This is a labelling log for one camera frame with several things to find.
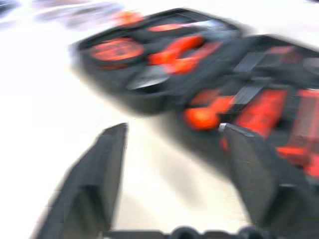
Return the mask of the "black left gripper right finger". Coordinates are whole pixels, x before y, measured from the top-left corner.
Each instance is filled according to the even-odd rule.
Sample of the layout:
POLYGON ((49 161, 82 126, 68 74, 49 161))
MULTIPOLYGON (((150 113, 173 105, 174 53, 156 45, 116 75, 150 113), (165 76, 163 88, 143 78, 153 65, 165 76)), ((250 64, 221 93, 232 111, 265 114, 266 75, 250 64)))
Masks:
POLYGON ((319 237, 319 184, 252 131, 227 123, 231 179, 250 221, 281 239, 319 237))

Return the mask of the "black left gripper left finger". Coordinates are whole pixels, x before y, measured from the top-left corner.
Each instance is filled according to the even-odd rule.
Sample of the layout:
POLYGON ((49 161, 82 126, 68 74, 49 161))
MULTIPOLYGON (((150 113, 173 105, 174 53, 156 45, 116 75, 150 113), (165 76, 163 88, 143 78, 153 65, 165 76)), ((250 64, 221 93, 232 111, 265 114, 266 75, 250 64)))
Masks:
POLYGON ((69 171, 37 239, 96 239, 110 229, 128 125, 105 129, 69 171))

